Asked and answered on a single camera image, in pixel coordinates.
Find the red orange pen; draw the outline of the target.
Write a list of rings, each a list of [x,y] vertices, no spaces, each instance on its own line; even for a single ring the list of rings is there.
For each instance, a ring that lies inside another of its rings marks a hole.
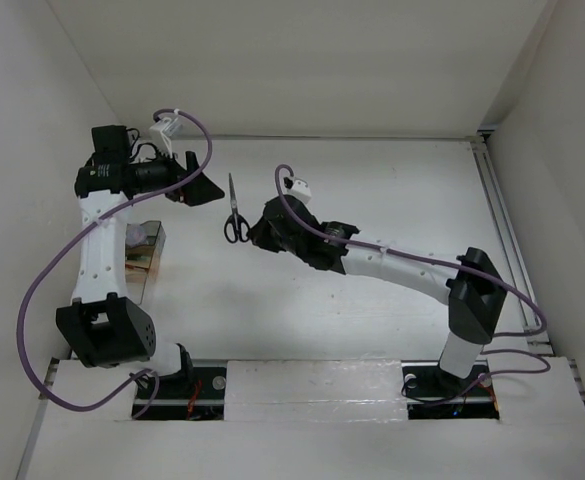
[[[129,264],[129,263],[125,264],[125,268],[126,268],[126,270],[133,270],[133,271],[143,271],[143,272],[149,271],[149,267],[134,265],[134,264]]]

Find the clear paper clip jar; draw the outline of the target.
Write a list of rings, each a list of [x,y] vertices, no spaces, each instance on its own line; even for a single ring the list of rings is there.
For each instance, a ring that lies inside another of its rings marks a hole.
[[[143,225],[128,224],[126,227],[125,243],[128,247],[136,247],[147,244],[148,235]]]

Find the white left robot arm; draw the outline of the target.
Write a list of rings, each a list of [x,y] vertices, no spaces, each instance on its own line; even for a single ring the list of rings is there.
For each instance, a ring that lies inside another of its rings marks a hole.
[[[223,190],[199,170],[196,155],[178,163],[172,138],[178,119],[164,117],[150,129],[154,159],[132,160],[128,132],[121,125],[92,130],[94,152],[77,174],[74,190],[82,224],[92,230],[81,243],[80,268],[71,303],[56,312],[56,324],[87,368],[137,363],[156,371],[173,396],[194,387],[186,349],[160,340],[151,317],[130,298],[125,276],[128,201],[157,192],[194,207],[223,198]]]

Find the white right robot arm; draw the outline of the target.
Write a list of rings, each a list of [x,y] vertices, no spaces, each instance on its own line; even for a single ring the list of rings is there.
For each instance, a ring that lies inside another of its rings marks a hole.
[[[263,250],[289,252],[310,267],[342,275],[383,280],[423,293],[448,308],[449,333],[434,381],[445,393],[466,387],[482,348],[493,340],[507,291],[489,256],[470,247],[444,266],[421,263],[413,255],[390,253],[390,246],[361,236],[337,221],[320,222],[290,195],[286,210],[280,198],[268,201],[259,221],[248,230]]]

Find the black handled scissors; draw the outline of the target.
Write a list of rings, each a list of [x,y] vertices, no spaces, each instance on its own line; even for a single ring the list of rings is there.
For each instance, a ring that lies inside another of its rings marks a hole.
[[[231,213],[224,224],[224,236],[231,244],[247,243],[249,224],[239,212],[235,185],[231,173],[228,174],[228,186]]]

